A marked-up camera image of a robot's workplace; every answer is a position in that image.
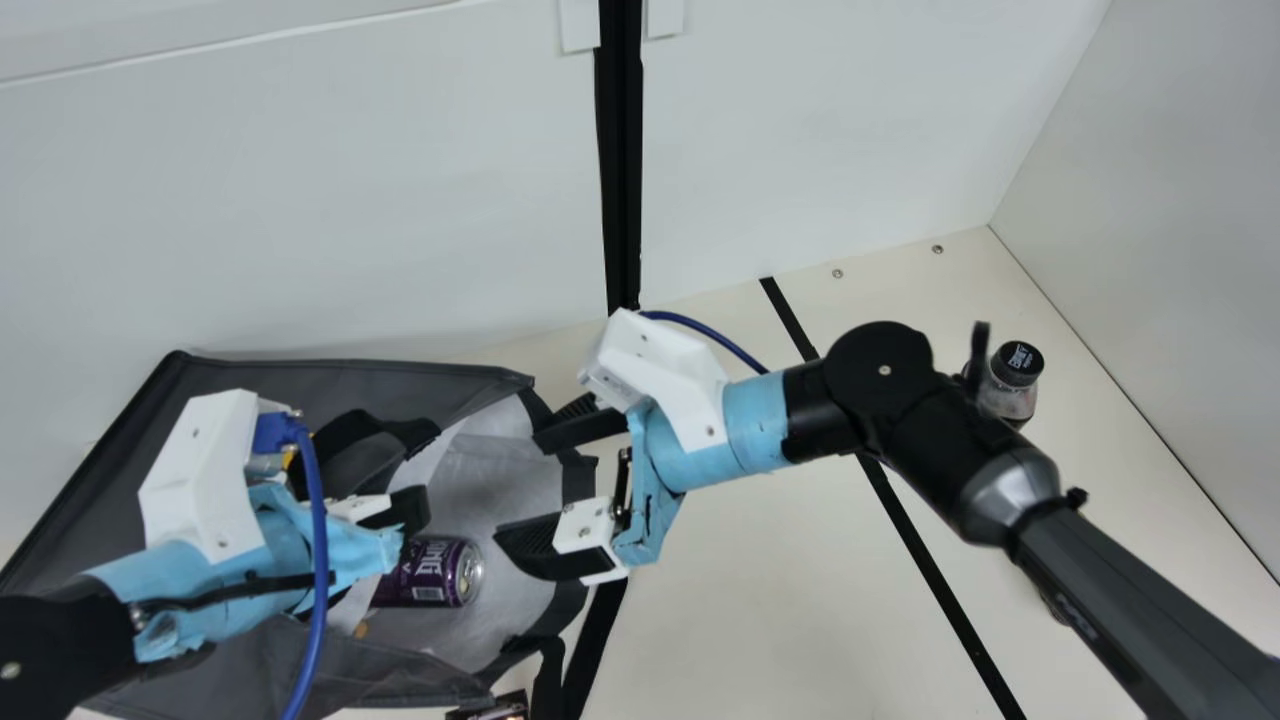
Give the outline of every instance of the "bottle cap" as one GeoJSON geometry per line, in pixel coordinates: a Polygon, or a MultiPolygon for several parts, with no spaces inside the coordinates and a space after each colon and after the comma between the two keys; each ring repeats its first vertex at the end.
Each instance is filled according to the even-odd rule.
{"type": "Polygon", "coordinates": [[[1044,356],[1029,342],[1006,342],[991,357],[991,374],[1009,387],[1030,387],[1043,372],[1044,356]]]}

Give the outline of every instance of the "blue cable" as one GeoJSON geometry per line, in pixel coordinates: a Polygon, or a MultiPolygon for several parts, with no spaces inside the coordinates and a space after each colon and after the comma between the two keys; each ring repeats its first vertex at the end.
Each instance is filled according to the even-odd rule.
{"type": "Polygon", "coordinates": [[[292,442],[298,446],[302,456],[302,469],[307,475],[307,496],[311,498],[312,555],[315,559],[316,585],[315,606],[311,609],[311,633],[307,635],[307,650],[302,657],[302,667],[284,708],[282,720],[297,720],[302,706],[311,694],[311,684],[316,679],[320,665],[320,650],[324,647],[325,620],[329,615],[329,527],[325,523],[324,484],[320,483],[320,461],[311,443],[311,434],[301,425],[292,427],[292,442]]]}
{"type": "Polygon", "coordinates": [[[666,310],[648,310],[648,311],[640,313],[640,315],[643,315],[645,318],[649,318],[650,320],[666,320],[668,323],[676,323],[678,325],[685,325],[686,328],[695,329],[695,331],[703,333],[704,336],[714,340],[716,342],[721,343],[724,347],[724,350],[728,350],[733,355],[737,355],[739,360],[746,363],[746,365],[749,368],[751,368],[753,370],[755,370],[756,373],[759,373],[762,375],[768,375],[769,374],[768,368],[765,368],[764,365],[760,365],[755,360],[755,357],[751,357],[745,350],[742,350],[741,347],[739,347],[737,343],[735,343],[730,338],[719,334],[714,329],[712,329],[712,328],[709,328],[709,327],[707,327],[707,325],[704,325],[701,323],[699,323],[698,320],[695,320],[695,319],[692,319],[692,318],[690,318],[687,315],[681,315],[680,313],[668,313],[666,310]]]}

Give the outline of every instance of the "blue connector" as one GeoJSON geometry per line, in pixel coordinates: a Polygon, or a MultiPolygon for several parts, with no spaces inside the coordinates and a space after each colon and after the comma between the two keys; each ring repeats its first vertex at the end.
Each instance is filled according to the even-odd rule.
{"type": "Polygon", "coordinates": [[[257,427],[253,428],[253,452],[256,455],[279,452],[282,446],[293,442],[293,433],[298,425],[297,418],[288,413],[262,413],[257,416],[257,427]]]}

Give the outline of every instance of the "black vertical pole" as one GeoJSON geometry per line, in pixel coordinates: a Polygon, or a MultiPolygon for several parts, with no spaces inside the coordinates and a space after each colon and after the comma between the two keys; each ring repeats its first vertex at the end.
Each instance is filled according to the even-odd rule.
{"type": "Polygon", "coordinates": [[[618,307],[640,307],[643,5],[640,0],[600,0],[600,46],[595,50],[595,135],[600,151],[600,213],[609,313],[618,307]]]}

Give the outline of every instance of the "black strap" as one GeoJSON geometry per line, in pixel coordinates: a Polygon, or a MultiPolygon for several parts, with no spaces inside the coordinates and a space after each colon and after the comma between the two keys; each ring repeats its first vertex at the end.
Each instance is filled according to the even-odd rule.
{"type": "Polygon", "coordinates": [[[568,661],[564,680],[561,682],[561,669],[564,662],[564,642],[558,637],[545,638],[539,643],[543,653],[543,666],[534,679],[534,697],[530,702],[531,720],[580,720],[586,707],[586,698],[595,684],[595,674],[604,657],[604,646],[613,632],[613,621],[618,619],[618,609],[627,593],[627,579],[613,580],[595,588],[582,632],[573,647],[573,657],[568,661]]]}
{"type": "MultiPolygon", "coordinates": [[[[417,420],[380,420],[365,410],[351,410],[338,415],[311,438],[320,466],[337,457],[357,442],[387,433],[404,446],[404,460],[413,457],[439,437],[440,428],[426,418],[417,420]]],[[[289,489],[298,500],[308,500],[306,471],[302,462],[289,462],[287,470],[289,489]]]]}
{"type": "Polygon", "coordinates": [[[541,642],[543,666],[534,678],[534,697],[529,703],[530,720],[562,720],[564,692],[561,671],[564,669],[564,641],[558,637],[541,642]]]}
{"type": "Polygon", "coordinates": [[[641,3],[600,0],[595,50],[595,136],[609,314],[640,307],[640,168],[644,143],[641,3]]]}
{"type": "MultiPolygon", "coordinates": [[[[762,278],[760,287],[763,287],[764,293],[769,296],[769,302],[773,304],[773,310],[778,314],[778,319],[782,320],[782,325],[786,328],[787,334],[791,336],[791,342],[794,342],[796,350],[800,351],[800,356],[804,357],[806,363],[817,360],[819,357],[818,350],[812,342],[809,342],[809,336],[805,334],[804,327],[800,325],[800,320],[796,318],[795,311],[791,310],[791,305],[787,302],[786,296],[782,295],[782,290],[778,287],[777,281],[773,278],[762,278]]],[[[884,474],[884,469],[876,459],[864,455],[858,456],[858,462],[863,466],[863,471],[867,473],[867,479],[870,480],[872,489],[876,491],[876,497],[878,497],[881,505],[884,506],[884,512],[888,514],[890,521],[893,523],[893,528],[897,530],[899,537],[902,538],[902,544],[906,546],[906,551],[911,555],[911,560],[915,561],[915,566],[920,570],[920,575],[924,577],[924,582],[929,585],[929,591],[933,592],[933,598],[938,601],[942,614],[946,615],[947,621],[951,623],[951,630],[955,632],[956,638],[960,639],[960,644],[964,646],[965,653],[969,656],[969,660],[973,661],[973,666],[978,671],[978,676],[980,676],[982,682],[987,685],[987,692],[989,692],[991,698],[996,701],[996,706],[1000,707],[1000,712],[1006,717],[1006,720],[1025,720],[1027,715],[1024,715],[1021,707],[1018,706],[1018,700],[1005,683],[1005,678],[1000,674],[1000,669],[996,667],[996,661],[987,653],[986,646],[982,644],[982,638],[978,637],[978,630],[974,629],[973,624],[969,621],[969,616],[964,612],[964,607],[960,606],[960,601],[956,598],[955,593],[951,592],[951,585],[948,585],[946,578],[942,577],[942,570],[938,569],[938,564],[933,561],[933,555],[929,553],[929,548],[920,538],[920,533],[916,532],[915,524],[911,523],[911,518],[906,514],[906,509],[902,507],[902,501],[899,500],[897,493],[895,493],[892,486],[888,484],[888,477],[884,474]]]]}

